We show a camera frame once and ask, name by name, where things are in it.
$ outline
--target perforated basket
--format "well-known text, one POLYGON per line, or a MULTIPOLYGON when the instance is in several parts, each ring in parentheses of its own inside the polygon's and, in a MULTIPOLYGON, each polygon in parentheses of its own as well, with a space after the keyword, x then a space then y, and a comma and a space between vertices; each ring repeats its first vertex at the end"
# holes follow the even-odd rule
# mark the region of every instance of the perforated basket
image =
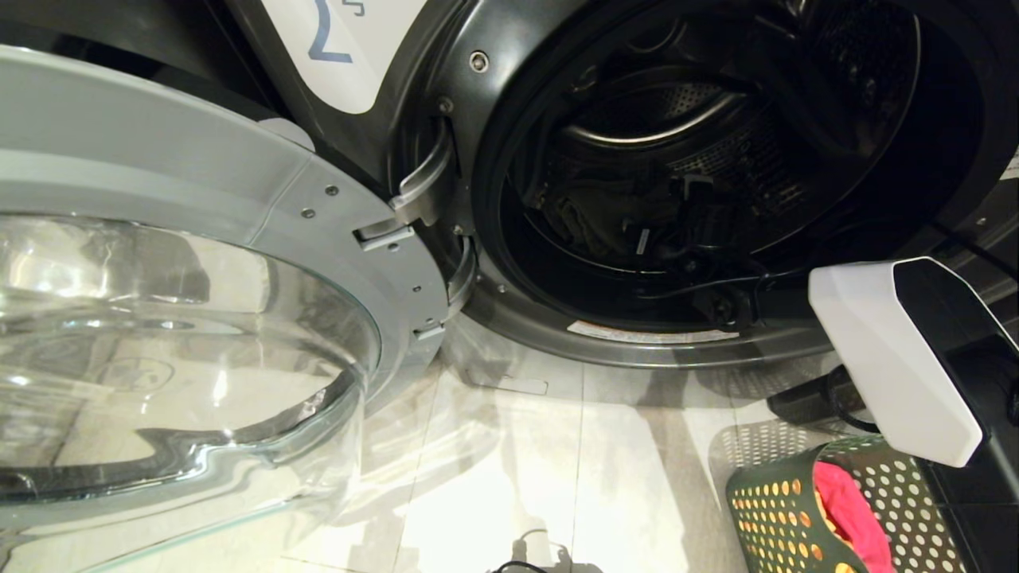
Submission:
POLYGON ((880 437, 834 441, 738 471, 726 497, 751 573, 866 573, 855 553, 824 524, 814 496, 814 463, 842 467, 870 503, 901 573, 966 568, 912 457, 880 437))

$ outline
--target metal bracket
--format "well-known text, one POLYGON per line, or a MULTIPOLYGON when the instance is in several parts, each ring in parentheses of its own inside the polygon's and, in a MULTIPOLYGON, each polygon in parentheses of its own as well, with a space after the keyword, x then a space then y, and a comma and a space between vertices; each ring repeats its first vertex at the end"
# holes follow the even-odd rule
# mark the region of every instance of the metal bracket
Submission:
POLYGON ((452 136, 445 122, 439 123, 435 147, 413 173, 399 184, 399 195, 389 201, 396 220, 411 224, 421 219, 431 226, 452 197, 453 188, 452 136))
POLYGON ((449 313, 446 315, 446 320, 460 313, 467 304, 476 284, 474 277, 478 275, 478 255, 474 252, 474 240, 470 237, 461 237, 461 247, 464 254, 460 257, 460 265, 457 266, 457 271, 452 273, 446 285, 449 294, 449 313))

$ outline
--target green laundry basket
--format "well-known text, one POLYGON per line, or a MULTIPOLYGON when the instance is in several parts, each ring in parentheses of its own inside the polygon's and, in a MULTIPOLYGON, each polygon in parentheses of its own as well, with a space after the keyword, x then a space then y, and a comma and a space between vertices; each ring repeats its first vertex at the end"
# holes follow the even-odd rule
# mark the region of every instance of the green laundry basket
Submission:
POLYGON ((814 496, 818 461, 853 475, 884 529, 897 571, 966 571, 916 462, 876 436, 833 441, 733 475, 726 498, 751 573, 867 573, 823 521, 814 496))

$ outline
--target sticker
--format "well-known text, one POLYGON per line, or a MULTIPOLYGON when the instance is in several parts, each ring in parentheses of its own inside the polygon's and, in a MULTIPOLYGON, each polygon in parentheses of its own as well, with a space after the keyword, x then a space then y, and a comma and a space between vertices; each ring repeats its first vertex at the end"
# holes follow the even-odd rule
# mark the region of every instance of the sticker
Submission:
POLYGON ((396 49, 427 0, 262 0, 308 88, 327 105, 375 105, 396 49))
POLYGON ((740 336, 739 332, 722 332, 721 330, 708 330, 705 332, 634 332, 631 330, 618 330, 608 326, 584 322, 583 320, 574 322, 567 330, 576 334, 611 341, 613 343, 645 345, 695 345, 699 343, 728 341, 740 336))
POLYGON ((1002 180, 1005 179, 1019 179, 1019 149, 1017 149, 1016 154, 1012 156, 1012 161, 1009 161, 1009 166, 1005 168, 1005 174, 1002 175, 1002 180))

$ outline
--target screw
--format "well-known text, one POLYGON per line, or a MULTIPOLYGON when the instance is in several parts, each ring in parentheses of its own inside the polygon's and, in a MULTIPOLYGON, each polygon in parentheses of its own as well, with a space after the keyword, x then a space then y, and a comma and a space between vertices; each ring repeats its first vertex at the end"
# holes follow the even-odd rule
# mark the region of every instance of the screw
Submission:
POLYGON ((488 71, 488 54, 478 51, 471 53, 471 69, 478 73, 488 71))
POLYGON ((439 98, 439 112, 445 113, 447 115, 450 114, 450 113, 452 113, 452 100, 450 100, 446 96, 440 97, 439 98))

